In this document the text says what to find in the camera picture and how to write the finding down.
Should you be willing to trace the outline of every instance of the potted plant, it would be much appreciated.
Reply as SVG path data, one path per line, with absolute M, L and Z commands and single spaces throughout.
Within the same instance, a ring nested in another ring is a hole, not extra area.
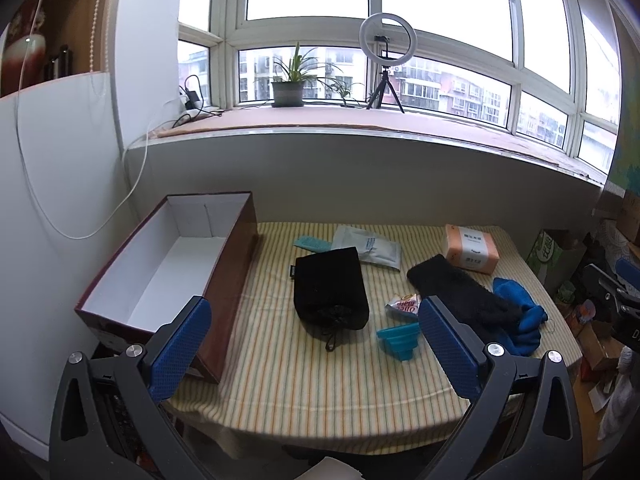
M 278 59 L 274 59 L 273 63 L 282 69 L 282 76 L 274 78 L 271 83 L 273 86 L 273 106 L 274 107 L 297 107 L 304 106 L 302 101 L 302 93 L 305 81 L 315 80 L 338 92 L 341 96 L 349 90 L 344 83 L 332 77 L 318 76 L 312 74 L 311 71 L 322 67 L 337 68 L 333 63 L 318 63 L 318 58 L 311 55 L 314 49 L 304 54 L 300 54 L 300 42 L 296 43 L 296 49 L 288 64 L 284 64 Z

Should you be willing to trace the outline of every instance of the ring light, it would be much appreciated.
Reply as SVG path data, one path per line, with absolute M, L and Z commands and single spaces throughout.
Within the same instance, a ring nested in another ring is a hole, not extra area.
M 402 28 L 409 35 L 409 49 L 407 50 L 404 56 L 399 57 L 398 59 L 385 59 L 384 57 L 377 56 L 367 44 L 367 29 L 370 27 L 371 23 L 377 20 L 381 20 L 382 18 L 388 18 L 390 20 L 394 20 L 395 22 L 400 23 Z M 398 66 L 409 61 L 415 54 L 415 49 L 418 47 L 418 39 L 415 35 L 414 28 L 409 25 L 407 20 L 401 18 L 396 14 L 390 14 L 389 12 L 377 12 L 369 16 L 366 20 L 362 22 L 360 25 L 360 48 L 365 53 L 365 55 L 375 63 L 378 63 L 382 66 Z

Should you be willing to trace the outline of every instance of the orange tissue package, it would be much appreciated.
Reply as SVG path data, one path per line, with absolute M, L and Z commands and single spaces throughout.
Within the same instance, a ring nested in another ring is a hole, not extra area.
M 445 230 L 442 254 L 452 265 L 484 274 L 494 272 L 500 256 L 489 233 L 449 224 Z

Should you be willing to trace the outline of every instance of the snack wrapper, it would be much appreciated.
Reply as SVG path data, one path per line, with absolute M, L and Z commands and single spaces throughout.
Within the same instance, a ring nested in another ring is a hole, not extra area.
M 420 307 L 419 294 L 407 294 L 406 296 L 394 296 L 385 308 L 389 312 L 397 312 L 402 316 L 410 317 L 413 320 L 418 319 L 418 308 Z

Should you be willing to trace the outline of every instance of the tripod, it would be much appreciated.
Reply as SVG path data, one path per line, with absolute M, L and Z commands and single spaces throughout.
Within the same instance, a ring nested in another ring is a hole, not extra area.
M 386 86 L 389 86 L 389 89 L 391 90 L 391 93 L 393 94 L 394 99 L 396 100 L 396 104 L 398 104 L 400 111 L 404 114 L 404 108 L 402 108 L 402 103 L 400 102 L 400 99 L 398 99 L 398 94 L 396 94 L 396 89 L 391 84 L 391 81 L 389 81 L 388 66 L 382 67 L 382 79 L 380 80 L 380 83 L 376 87 L 375 92 L 373 92 L 372 96 L 369 98 L 369 101 L 367 102 L 367 110 L 371 110 L 371 107 L 373 106 L 373 103 L 376 99 L 378 100 L 378 102 L 376 102 L 376 108 L 380 108 L 382 106 L 382 98 L 385 95 Z

